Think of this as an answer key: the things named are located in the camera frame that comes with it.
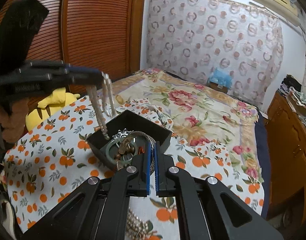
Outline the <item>left hand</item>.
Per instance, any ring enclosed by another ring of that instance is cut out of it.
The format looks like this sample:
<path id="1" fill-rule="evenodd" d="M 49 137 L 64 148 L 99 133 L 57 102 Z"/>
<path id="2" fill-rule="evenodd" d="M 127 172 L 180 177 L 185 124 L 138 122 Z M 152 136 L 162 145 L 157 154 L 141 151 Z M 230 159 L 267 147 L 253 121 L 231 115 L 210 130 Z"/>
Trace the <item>left hand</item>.
<path id="1" fill-rule="evenodd" d="M 11 106 L 12 113 L 10 115 L 0 106 L 0 125 L 3 128 L 2 138 L 6 142 L 15 143 L 22 137 L 26 124 L 26 115 L 29 112 L 28 102 L 28 98 L 15 101 Z"/>

